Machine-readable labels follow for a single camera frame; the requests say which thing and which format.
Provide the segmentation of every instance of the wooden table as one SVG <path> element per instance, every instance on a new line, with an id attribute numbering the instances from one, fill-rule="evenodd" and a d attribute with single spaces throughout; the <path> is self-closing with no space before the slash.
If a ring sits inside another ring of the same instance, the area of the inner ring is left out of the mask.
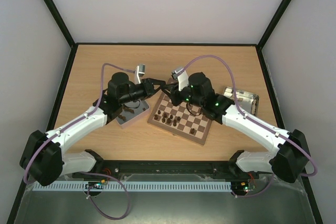
<path id="1" fill-rule="evenodd" d="M 173 69 L 186 65 L 199 55 L 208 54 L 217 55 L 229 64 L 238 89 L 260 96 L 258 117 L 276 125 L 255 47 L 79 45 L 56 127 L 82 114 L 99 97 L 100 71 L 105 62 L 128 69 L 144 63 L 144 78 L 168 80 Z M 200 71 L 210 78 L 218 93 L 222 93 L 224 87 L 232 86 L 225 67 L 215 59 L 201 59 L 187 70 L 189 75 Z M 115 72 L 116 69 L 106 67 L 106 86 Z M 133 74 L 130 74 L 130 80 L 133 80 Z M 159 95 L 147 100 L 151 107 Z M 81 139 L 69 152 L 93 149 L 104 159 L 113 160 L 223 161 L 237 150 L 265 150 L 235 129 L 216 122 L 212 123 L 205 145 L 200 146 L 147 124 L 147 119 L 126 129 L 113 121 Z"/>

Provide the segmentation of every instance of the white wall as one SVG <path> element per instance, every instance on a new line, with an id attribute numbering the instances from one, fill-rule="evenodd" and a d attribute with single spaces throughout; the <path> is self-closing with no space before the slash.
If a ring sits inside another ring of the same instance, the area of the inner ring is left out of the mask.
<path id="1" fill-rule="evenodd" d="M 0 223 L 31 132 L 46 129 L 70 48 L 43 0 L 0 0 Z"/>
<path id="2" fill-rule="evenodd" d="M 293 0 L 264 48 L 289 130 L 306 134 L 324 223 L 335 223 L 336 0 Z"/>
<path id="3" fill-rule="evenodd" d="M 54 0 L 76 42 L 258 43 L 281 0 Z"/>

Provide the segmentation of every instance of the chessboard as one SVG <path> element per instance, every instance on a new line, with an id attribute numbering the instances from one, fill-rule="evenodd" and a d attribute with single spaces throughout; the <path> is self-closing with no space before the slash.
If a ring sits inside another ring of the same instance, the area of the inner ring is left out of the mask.
<path id="1" fill-rule="evenodd" d="M 173 135 L 204 145 L 212 121 L 200 112 L 201 108 L 186 102 L 182 102 L 179 106 L 173 106 L 169 97 L 162 92 L 148 119 L 148 123 Z"/>

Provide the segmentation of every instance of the robotic arm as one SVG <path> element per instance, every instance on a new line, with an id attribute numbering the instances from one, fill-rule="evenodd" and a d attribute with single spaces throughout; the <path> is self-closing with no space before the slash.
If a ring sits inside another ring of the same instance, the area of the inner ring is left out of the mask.
<path id="1" fill-rule="evenodd" d="M 163 92 L 170 97 L 174 106 L 180 105 L 182 101 L 198 106 L 201 108 L 201 113 L 210 120 L 239 130 L 268 150 L 263 153 L 236 152 L 232 159 L 238 169 L 243 172 L 275 173 L 286 182 L 296 181 L 308 159 L 279 136 L 286 136 L 288 141 L 293 141 L 309 154 L 306 138 L 302 132 L 298 130 L 288 132 L 238 108 L 231 99 L 216 94 L 209 78 L 202 72 L 188 77 L 185 71 L 180 73 L 181 71 L 182 68 L 174 70 L 172 77 L 177 82 L 167 84 L 163 88 Z"/>
<path id="2" fill-rule="evenodd" d="M 95 101 L 82 115 L 46 133 L 33 132 L 28 138 L 20 166 L 26 169 L 38 148 L 53 137 L 38 153 L 29 168 L 29 174 L 41 185 L 47 186 L 63 174 L 91 171 L 97 162 L 95 152 L 67 154 L 66 151 L 90 132 L 114 120 L 122 112 L 123 104 L 148 99 L 165 85 L 165 81 L 161 80 L 151 78 L 140 80 L 143 75 L 144 65 L 137 66 L 135 83 L 129 80 L 126 73 L 115 73 L 108 83 L 108 88 L 103 91 L 101 99 Z"/>

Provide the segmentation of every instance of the gray floor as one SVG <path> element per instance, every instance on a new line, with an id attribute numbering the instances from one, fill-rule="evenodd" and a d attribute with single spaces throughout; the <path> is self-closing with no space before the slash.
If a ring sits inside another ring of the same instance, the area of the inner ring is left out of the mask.
<path id="1" fill-rule="evenodd" d="M 306 195 L 275 183 L 264 194 L 235 199 L 230 193 L 134 192 L 130 214 L 118 223 L 314 223 Z M 124 193 L 102 192 L 96 203 L 107 214 L 120 216 Z M 28 191 L 19 223 L 111 223 L 99 215 L 82 192 Z"/>

